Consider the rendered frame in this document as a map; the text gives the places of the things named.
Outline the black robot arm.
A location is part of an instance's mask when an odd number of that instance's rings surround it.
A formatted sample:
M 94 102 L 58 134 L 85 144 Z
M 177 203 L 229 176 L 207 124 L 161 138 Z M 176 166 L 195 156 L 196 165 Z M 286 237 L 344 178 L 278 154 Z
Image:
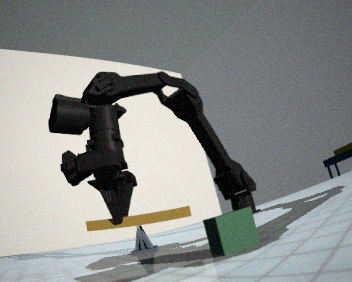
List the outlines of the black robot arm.
M 166 85 L 179 89 L 167 97 L 162 91 Z M 120 131 L 118 119 L 127 110 L 115 102 L 149 92 L 154 92 L 161 105 L 188 123 L 215 167 L 214 182 L 223 198 L 231 199 L 233 211 L 246 207 L 251 207 L 253 213 L 261 211 L 255 209 L 252 197 L 252 192 L 257 191 L 256 183 L 241 164 L 228 156 L 203 112 L 198 91 L 184 78 L 171 77 L 165 71 L 128 76 L 120 76 L 115 72 L 98 72 L 83 91 L 81 99 L 61 94 L 54 96 L 48 120 L 49 132 L 81 136 L 88 127 L 90 135 L 106 129 Z M 115 104 L 112 105 L 113 103 Z M 77 186 L 96 174 L 93 171 L 87 171 L 86 177 L 76 174 L 77 157 L 68 150 L 62 153 L 60 164 L 61 172 L 72 186 Z M 236 193 L 239 194 L 234 195 Z

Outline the green block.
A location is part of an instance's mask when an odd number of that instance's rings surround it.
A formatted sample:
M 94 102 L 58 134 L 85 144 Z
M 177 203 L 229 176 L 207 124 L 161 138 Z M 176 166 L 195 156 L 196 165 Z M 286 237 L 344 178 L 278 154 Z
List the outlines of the green block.
M 228 255 L 260 242 L 251 207 L 203 220 L 211 253 Z

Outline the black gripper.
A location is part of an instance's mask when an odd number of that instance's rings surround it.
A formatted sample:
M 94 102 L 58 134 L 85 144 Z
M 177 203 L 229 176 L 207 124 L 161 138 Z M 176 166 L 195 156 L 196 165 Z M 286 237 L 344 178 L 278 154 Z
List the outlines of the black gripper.
M 116 129 L 100 130 L 87 140 L 89 152 L 79 154 L 75 159 L 76 174 L 86 177 L 87 171 L 96 174 L 95 180 L 87 183 L 97 189 L 114 223 L 121 224 L 129 215 L 133 189 L 137 186 L 136 177 L 129 172 L 123 151 L 123 140 Z

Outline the yellow bar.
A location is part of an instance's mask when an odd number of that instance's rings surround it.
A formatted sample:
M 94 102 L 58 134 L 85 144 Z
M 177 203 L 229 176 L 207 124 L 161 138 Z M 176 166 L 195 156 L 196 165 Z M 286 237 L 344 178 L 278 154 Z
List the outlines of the yellow bar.
M 85 221 L 87 225 L 88 231 L 96 231 L 96 230 L 107 230 L 107 229 L 115 229 L 115 228 L 123 228 L 130 226 L 139 226 L 143 224 L 152 224 L 155 222 L 165 222 L 168 220 L 173 220 L 182 217 L 190 217 L 191 211 L 189 206 L 180 207 L 176 209 L 166 210 L 166 211 L 158 211 L 149 214 L 140 214 L 136 216 L 127 216 L 123 217 L 123 221 L 121 224 L 116 224 L 112 219 L 103 219 L 96 221 Z

